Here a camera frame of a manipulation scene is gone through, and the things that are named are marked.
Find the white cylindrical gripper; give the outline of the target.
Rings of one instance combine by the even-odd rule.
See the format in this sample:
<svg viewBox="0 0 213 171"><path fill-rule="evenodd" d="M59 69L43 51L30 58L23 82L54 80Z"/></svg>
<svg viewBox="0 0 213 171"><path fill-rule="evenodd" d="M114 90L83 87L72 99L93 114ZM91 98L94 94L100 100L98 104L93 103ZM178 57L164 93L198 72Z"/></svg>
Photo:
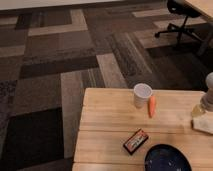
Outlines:
<svg viewBox="0 0 213 171"><path fill-rule="evenodd" d="M207 95L204 95L201 98L200 102L201 102L201 104L195 105L191 112L191 115L193 117L198 117L198 116L204 115L206 113L206 110L213 112L213 100L208 98Z"/></svg>

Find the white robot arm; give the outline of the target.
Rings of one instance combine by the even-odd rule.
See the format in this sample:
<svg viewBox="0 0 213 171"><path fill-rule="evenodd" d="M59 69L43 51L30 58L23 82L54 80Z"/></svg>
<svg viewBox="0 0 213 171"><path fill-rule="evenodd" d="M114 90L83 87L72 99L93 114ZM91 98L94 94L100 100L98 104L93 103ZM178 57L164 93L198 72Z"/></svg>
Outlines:
<svg viewBox="0 0 213 171"><path fill-rule="evenodd" d="M207 111L213 112L213 72L206 77L207 92L201 97L200 102L196 104L191 112L193 117L205 114Z"/></svg>

